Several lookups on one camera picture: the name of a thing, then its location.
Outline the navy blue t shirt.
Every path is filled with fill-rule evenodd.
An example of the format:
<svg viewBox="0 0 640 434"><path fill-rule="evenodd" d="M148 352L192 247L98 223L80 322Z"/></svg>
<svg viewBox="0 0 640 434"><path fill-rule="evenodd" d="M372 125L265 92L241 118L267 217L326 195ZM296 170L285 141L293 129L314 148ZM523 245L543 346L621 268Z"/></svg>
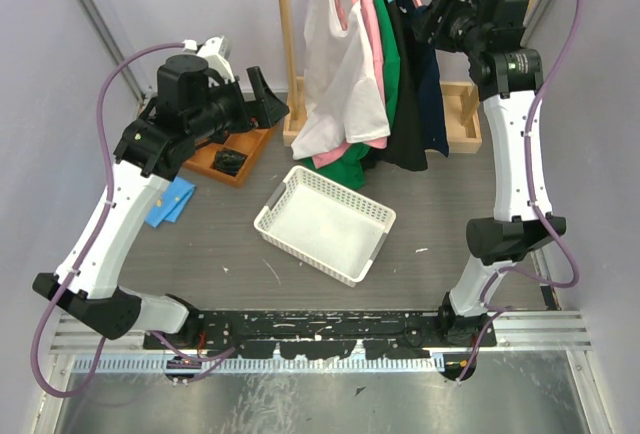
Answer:
<svg viewBox="0 0 640 434"><path fill-rule="evenodd" d="M450 155L447 138L444 100L440 83L440 70L436 53L429 44L419 42L413 30L413 21L426 10L426 6L414 7L411 0L396 1L401 11L409 63L415 83L421 119L423 148Z"/></svg>

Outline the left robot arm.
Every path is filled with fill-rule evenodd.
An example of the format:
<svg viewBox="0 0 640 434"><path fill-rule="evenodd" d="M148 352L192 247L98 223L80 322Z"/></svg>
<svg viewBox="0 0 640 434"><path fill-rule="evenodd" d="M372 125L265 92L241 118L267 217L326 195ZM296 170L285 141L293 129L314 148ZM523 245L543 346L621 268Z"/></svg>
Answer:
<svg viewBox="0 0 640 434"><path fill-rule="evenodd" d="M259 67L247 70L254 98L193 54L169 57L157 71L156 96L124 130L108 184L76 245L53 273L39 273L33 290L109 340L131 330L159 331L178 350L200 338L198 310L172 295L119 285L125 258L152 207L200 143L267 129L289 109Z"/></svg>

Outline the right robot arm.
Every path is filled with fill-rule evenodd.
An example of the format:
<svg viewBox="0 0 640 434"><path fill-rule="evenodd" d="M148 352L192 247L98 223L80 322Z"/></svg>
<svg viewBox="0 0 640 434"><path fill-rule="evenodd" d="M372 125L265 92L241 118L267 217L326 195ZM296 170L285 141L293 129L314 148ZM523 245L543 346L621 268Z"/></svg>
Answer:
<svg viewBox="0 0 640 434"><path fill-rule="evenodd" d="M432 0L413 21L417 40L463 53L493 144L496 198L492 216L466 227L470 258L438 310L438 333L449 347L475 338L486 322L485 299L507 269L564 235L566 220L553 213L539 140L542 58L522 43L529 0Z"/></svg>

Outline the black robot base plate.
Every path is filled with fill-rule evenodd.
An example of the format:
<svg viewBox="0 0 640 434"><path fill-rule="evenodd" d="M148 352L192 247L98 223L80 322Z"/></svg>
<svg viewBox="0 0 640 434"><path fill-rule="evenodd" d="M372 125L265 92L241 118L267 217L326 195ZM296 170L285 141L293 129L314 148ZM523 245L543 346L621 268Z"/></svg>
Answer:
<svg viewBox="0 0 640 434"><path fill-rule="evenodd" d="M435 348L470 348L489 316L438 311L196 311L177 334L163 337L180 350L266 360L345 359L358 346L367 360L422 359Z"/></svg>

